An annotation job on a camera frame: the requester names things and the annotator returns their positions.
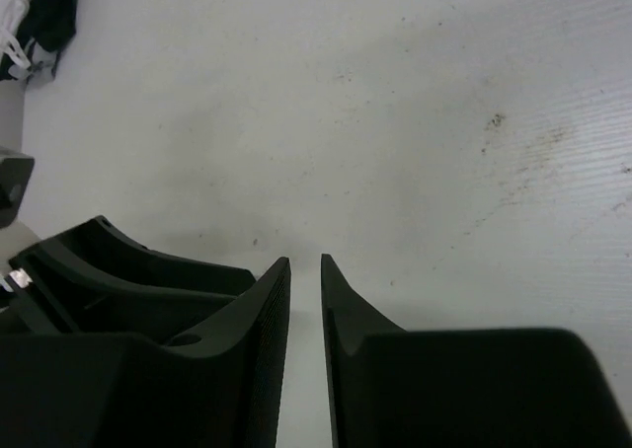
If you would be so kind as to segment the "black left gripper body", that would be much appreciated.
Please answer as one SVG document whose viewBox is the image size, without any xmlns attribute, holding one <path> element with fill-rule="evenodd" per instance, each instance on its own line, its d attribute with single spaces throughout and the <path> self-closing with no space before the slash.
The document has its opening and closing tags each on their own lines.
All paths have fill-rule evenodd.
<svg viewBox="0 0 632 448">
<path fill-rule="evenodd" d="M 103 216 L 9 259 L 29 278 L 12 305 L 35 334 L 178 335 L 256 281 L 246 268 L 153 251 Z"/>
</svg>

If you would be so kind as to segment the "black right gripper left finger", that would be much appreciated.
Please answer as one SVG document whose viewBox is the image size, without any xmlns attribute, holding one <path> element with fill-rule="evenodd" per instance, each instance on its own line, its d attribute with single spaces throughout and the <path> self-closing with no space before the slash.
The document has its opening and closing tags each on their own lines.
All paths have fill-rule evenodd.
<svg viewBox="0 0 632 448">
<path fill-rule="evenodd" d="M 291 271 L 160 345 L 135 334 L 1 340 L 5 447 L 272 447 Z"/>
</svg>

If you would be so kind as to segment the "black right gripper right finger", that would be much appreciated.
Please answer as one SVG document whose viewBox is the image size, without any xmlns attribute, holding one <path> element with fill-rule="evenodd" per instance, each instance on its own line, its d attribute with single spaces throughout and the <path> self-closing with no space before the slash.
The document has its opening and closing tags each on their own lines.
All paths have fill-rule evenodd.
<svg viewBox="0 0 632 448">
<path fill-rule="evenodd" d="M 589 347 L 554 328 L 407 331 L 321 258 L 337 447 L 627 447 Z"/>
</svg>

